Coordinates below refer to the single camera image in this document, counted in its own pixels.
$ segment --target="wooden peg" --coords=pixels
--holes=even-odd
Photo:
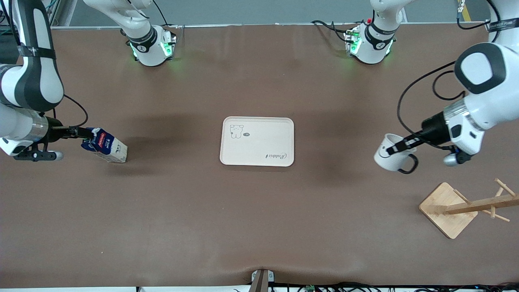
[[[494,181],[495,181],[498,185],[500,185],[503,189],[505,189],[505,190],[506,190],[506,191],[507,191],[507,192],[508,192],[512,197],[515,197],[515,196],[516,196],[516,194],[515,194],[512,190],[510,190],[510,188],[507,187],[507,185],[504,184],[501,180],[499,180],[498,178],[496,178]]]
[[[460,197],[465,203],[470,204],[469,199],[467,199],[464,195],[462,195],[458,190],[454,189],[453,192],[455,192],[458,197]]]
[[[499,190],[497,190],[496,197],[499,197],[503,193],[504,189],[502,187],[499,187]]]
[[[481,211],[481,212],[490,215],[490,211],[488,211],[488,210],[483,210],[483,211]],[[505,217],[503,217],[503,216],[499,216],[499,215],[497,215],[497,214],[496,214],[496,218],[497,218],[497,219],[501,219],[501,220],[503,220],[503,221],[505,221],[505,222],[510,222],[510,219],[507,219],[507,218],[505,218]]]

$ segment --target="white mug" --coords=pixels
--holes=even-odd
[[[373,158],[375,159],[375,162],[385,170],[399,171],[408,175],[415,171],[416,167],[418,166],[418,158],[416,158],[416,156],[413,154],[416,152],[416,148],[398,152],[393,155],[389,155],[387,152],[388,148],[393,147],[397,142],[402,141],[402,139],[404,138],[395,134],[386,134],[382,144],[380,144],[378,147],[377,152]],[[403,170],[402,166],[404,166],[409,158],[414,160],[414,165],[410,170]]]

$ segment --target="gray floor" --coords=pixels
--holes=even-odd
[[[272,24],[326,22],[354,22],[367,19],[372,13],[368,0],[156,0],[168,22],[179,25],[207,24]],[[468,0],[472,20],[484,20],[488,15],[485,0]],[[416,1],[405,7],[409,22],[456,21],[456,0]],[[162,24],[155,6],[144,11],[152,23]],[[61,24],[66,24],[62,16]],[[78,0],[70,26],[113,26],[107,16]]]

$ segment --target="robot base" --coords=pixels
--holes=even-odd
[[[152,25],[152,27],[157,31],[157,41],[149,48],[148,52],[140,52],[130,45],[135,60],[149,67],[158,66],[166,60],[171,60],[176,44],[176,35],[161,26]]]
[[[347,41],[353,42],[352,44],[346,43],[346,52],[348,52],[348,55],[355,56],[363,63],[376,64],[381,62],[384,57],[389,54],[393,41],[387,45],[387,48],[376,50],[373,48],[373,45],[365,39],[365,37],[361,36],[364,34],[366,28],[366,25],[363,23],[351,29],[351,31],[349,31],[350,34],[344,34],[344,38]]]

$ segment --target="wooden mug tree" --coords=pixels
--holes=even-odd
[[[455,239],[469,225],[478,211],[489,214],[492,219],[510,222],[509,219],[497,215],[496,209],[518,206],[519,196],[499,179],[496,178],[494,181],[499,185],[496,195],[477,201],[469,201],[448,183],[443,182],[420,204],[420,211],[451,239]]]

